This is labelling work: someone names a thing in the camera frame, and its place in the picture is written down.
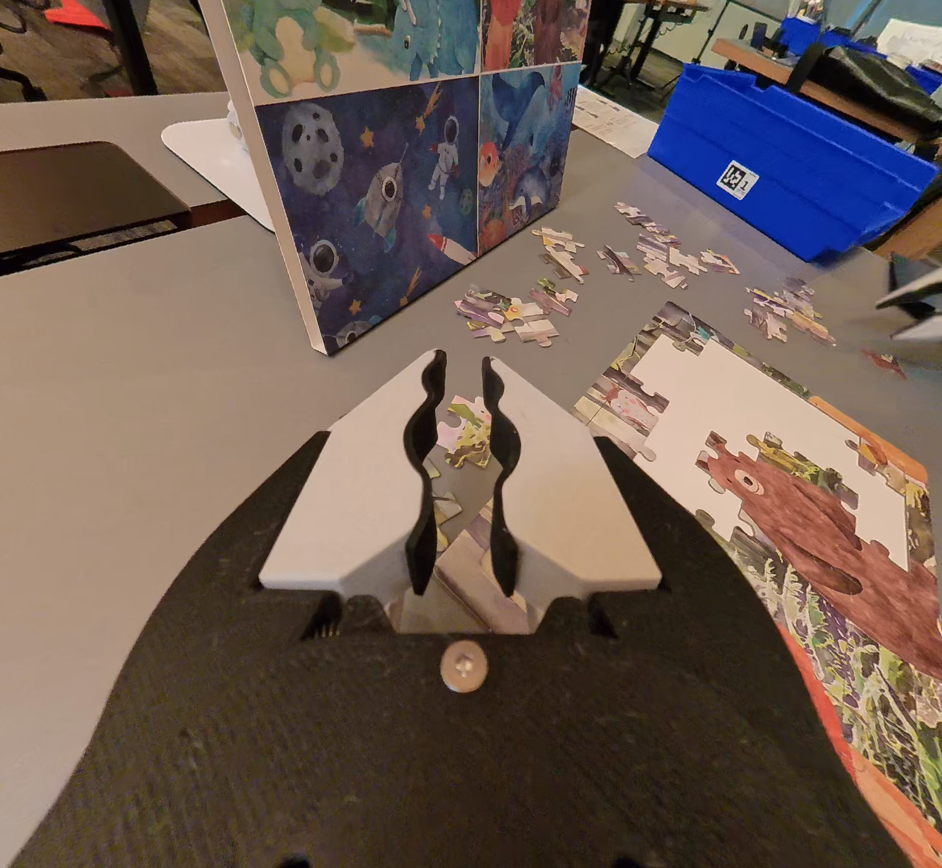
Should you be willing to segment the dark brown chair seat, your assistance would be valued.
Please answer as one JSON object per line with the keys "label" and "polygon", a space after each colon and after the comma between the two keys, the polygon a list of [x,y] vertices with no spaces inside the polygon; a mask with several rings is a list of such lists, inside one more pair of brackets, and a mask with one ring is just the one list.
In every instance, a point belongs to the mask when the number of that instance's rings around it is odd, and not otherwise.
{"label": "dark brown chair seat", "polygon": [[1,274],[190,226],[191,209],[109,142],[1,154]]}

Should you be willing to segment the printed paper sheet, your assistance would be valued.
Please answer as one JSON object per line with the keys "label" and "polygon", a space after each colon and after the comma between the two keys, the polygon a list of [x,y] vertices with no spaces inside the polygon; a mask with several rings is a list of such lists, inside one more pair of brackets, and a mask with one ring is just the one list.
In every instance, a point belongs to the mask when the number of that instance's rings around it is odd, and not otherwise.
{"label": "printed paper sheet", "polygon": [[658,129],[657,122],[583,85],[576,91],[573,125],[630,158],[647,153]]}

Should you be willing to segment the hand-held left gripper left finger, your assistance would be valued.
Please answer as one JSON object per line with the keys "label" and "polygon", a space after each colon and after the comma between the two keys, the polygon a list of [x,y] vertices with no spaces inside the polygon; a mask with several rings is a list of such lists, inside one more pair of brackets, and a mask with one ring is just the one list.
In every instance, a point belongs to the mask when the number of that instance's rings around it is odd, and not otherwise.
{"label": "hand-held left gripper left finger", "polygon": [[425,592],[437,529],[425,461],[437,439],[446,353],[428,351],[340,418],[259,574],[267,590],[342,598]]}

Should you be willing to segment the dark purple green jigsaw piece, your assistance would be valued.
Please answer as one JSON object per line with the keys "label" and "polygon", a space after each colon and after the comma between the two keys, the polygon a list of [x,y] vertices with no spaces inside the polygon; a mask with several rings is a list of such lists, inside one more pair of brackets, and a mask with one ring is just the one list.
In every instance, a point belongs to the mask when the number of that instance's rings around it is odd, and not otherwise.
{"label": "dark purple green jigsaw piece", "polygon": [[464,509],[454,493],[450,490],[443,493],[432,493],[432,509],[437,537],[437,550],[438,552],[443,552],[448,547],[449,541],[442,530],[442,525],[460,515]]}

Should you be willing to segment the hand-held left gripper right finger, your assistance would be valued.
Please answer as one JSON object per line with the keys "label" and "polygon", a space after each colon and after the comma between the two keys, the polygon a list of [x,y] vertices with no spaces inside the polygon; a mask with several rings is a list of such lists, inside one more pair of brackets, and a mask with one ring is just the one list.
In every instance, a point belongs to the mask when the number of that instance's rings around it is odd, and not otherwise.
{"label": "hand-held left gripper right finger", "polygon": [[490,555],[502,593],[586,600],[662,574],[587,426],[499,359],[481,363],[499,462]]}

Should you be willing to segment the blue plastic bin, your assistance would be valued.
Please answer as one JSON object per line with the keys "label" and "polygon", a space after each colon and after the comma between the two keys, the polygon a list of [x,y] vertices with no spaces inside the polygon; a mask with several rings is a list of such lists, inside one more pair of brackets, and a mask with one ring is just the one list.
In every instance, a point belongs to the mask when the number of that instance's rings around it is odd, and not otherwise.
{"label": "blue plastic bin", "polygon": [[882,236],[938,173],[782,87],[699,64],[647,155],[805,262]]}

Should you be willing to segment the pink green yellow jigsaw piece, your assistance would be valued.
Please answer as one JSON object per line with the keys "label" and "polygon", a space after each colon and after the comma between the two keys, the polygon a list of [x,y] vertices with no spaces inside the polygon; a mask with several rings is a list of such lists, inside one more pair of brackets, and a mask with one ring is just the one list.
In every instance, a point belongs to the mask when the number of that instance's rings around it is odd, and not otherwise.
{"label": "pink green yellow jigsaw piece", "polygon": [[445,450],[445,462],[455,469],[468,464],[485,470],[492,458],[492,416],[483,398],[470,401],[456,395],[446,412],[455,419],[437,425],[437,445]]}

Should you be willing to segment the small blue bin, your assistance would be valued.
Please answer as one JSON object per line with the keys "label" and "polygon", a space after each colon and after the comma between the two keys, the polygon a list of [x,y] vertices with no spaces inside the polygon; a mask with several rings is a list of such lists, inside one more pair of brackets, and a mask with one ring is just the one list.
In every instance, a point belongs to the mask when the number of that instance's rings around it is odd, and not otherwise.
{"label": "small blue bin", "polygon": [[892,61],[912,76],[921,88],[930,96],[941,87],[940,64],[932,61],[912,62],[901,55],[889,55],[879,50],[874,38],[858,40],[847,28],[821,26],[807,21],[800,16],[785,18],[778,30],[779,43],[787,53],[799,57],[814,43],[822,43],[827,48],[847,47],[852,50],[870,53],[883,60]]}

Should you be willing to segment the white paper stack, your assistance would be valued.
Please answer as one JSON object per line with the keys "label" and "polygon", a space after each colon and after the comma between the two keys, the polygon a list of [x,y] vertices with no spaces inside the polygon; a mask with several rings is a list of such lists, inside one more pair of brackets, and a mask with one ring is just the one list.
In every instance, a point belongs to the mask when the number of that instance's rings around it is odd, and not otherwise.
{"label": "white paper stack", "polygon": [[890,18],[877,37],[877,50],[909,63],[941,64],[941,26]]}

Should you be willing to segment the white metal stand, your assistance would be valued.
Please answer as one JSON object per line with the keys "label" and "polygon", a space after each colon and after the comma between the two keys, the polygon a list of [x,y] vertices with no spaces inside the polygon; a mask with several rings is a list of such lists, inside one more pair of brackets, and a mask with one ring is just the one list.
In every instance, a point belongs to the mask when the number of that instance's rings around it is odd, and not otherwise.
{"label": "white metal stand", "polygon": [[225,117],[173,123],[163,129],[161,141],[244,214],[274,231],[232,101]]}

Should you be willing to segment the black table leg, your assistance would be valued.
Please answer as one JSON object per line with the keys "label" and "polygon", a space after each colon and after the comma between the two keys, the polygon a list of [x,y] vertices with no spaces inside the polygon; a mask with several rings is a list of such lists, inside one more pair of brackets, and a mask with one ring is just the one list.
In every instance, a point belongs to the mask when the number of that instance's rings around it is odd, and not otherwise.
{"label": "black table leg", "polygon": [[131,0],[101,1],[134,95],[157,96],[157,82],[137,26]]}

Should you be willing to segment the wooden desk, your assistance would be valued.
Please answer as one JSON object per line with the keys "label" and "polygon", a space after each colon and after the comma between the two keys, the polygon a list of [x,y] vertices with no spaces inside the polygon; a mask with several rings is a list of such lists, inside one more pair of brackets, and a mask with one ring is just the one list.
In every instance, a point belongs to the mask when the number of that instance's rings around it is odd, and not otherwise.
{"label": "wooden desk", "polygon": [[890,141],[933,145],[940,150],[940,137],[930,139],[907,125],[905,121],[879,112],[877,108],[861,103],[859,100],[834,92],[815,79],[803,79],[796,87],[789,83],[795,66],[785,58],[774,58],[764,50],[754,48],[749,41],[721,38],[713,41],[712,52],[723,58],[736,69],[751,73],[759,80],[770,82],[788,89],[794,95],[802,97],[819,108],[826,108],[838,117],[874,132]]}

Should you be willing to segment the partly assembled jigsaw puzzle board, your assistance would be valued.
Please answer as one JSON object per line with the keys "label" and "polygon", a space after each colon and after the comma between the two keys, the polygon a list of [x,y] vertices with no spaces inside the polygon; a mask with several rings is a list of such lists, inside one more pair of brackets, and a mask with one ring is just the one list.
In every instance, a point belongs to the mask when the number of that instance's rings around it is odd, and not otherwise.
{"label": "partly assembled jigsaw puzzle board", "polygon": [[672,303],[562,409],[662,578],[506,597],[493,494],[439,559],[488,626],[500,822],[534,819],[508,863],[940,866],[925,468]]}

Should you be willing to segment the pile of loose jigsaw pieces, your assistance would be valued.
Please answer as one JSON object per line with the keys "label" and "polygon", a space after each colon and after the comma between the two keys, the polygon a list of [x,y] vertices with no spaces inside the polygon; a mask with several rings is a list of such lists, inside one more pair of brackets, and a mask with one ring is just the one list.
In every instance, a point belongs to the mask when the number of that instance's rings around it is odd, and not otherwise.
{"label": "pile of loose jigsaw pieces", "polygon": [[[673,232],[648,217],[640,208],[619,201],[615,210],[624,223],[635,230],[631,238],[637,241],[635,250],[640,258],[636,261],[632,254],[616,250],[611,244],[600,246],[595,255],[609,273],[625,276],[631,281],[647,273],[670,289],[686,289],[689,277],[707,273],[740,275],[734,262],[722,253],[712,249],[685,251]],[[575,281],[579,285],[584,283],[589,275],[588,269],[576,260],[584,252],[584,244],[576,241],[571,233],[548,226],[532,228],[531,233],[543,245],[541,260],[555,271],[560,280]]]}
{"label": "pile of loose jigsaw pieces", "polygon": [[787,342],[791,328],[810,336],[816,342],[835,347],[836,339],[821,321],[815,309],[815,291],[801,278],[788,276],[781,289],[766,292],[757,287],[745,289],[750,304],[744,315],[750,325],[768,341]]}
{"label": "pile of loose jigsaw pieces", "polygon": [[574,290],[541,278],[524,297],[473,285],[454,306],[477,340],[498,344],[517,339],[549,348],[559,336],[553,320],[572,315],[577,300]]}

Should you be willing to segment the illustrated jigsaw puzzle box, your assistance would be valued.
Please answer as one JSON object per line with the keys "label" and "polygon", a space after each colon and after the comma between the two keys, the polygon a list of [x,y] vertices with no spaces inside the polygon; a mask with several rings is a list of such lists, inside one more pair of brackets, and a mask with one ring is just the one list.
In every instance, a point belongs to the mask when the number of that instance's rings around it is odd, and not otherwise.
{"label": "illustrated jigsaw puzzle box", "polygon": [[313,346],[559,205],[592,0],[198,0]]}

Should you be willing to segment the black bag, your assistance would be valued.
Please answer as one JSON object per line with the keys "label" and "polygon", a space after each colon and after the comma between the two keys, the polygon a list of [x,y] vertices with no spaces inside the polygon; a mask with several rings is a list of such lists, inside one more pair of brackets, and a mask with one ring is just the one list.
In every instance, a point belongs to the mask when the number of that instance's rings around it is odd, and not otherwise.
{"label": "black bag", "polygon": [[808,80],[903,123],[920,141],[941,135],[940,106],[907,70],[876,54],[814,43],[796,62],[785,88],[797,95]]}

